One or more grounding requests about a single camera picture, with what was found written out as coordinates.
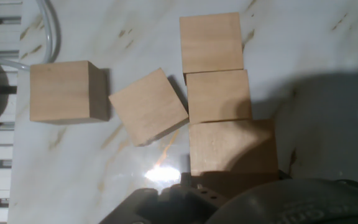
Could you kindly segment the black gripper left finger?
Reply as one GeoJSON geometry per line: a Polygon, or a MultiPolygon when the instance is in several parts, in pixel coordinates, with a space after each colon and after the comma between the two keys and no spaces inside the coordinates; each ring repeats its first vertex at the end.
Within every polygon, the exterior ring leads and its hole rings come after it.
{"type": "Polygon", "coordinates": [[[206,223],[226,198],[192,183],[189,173],[161,192],[137,189],[123,200],[100,224],[206,223]]]}

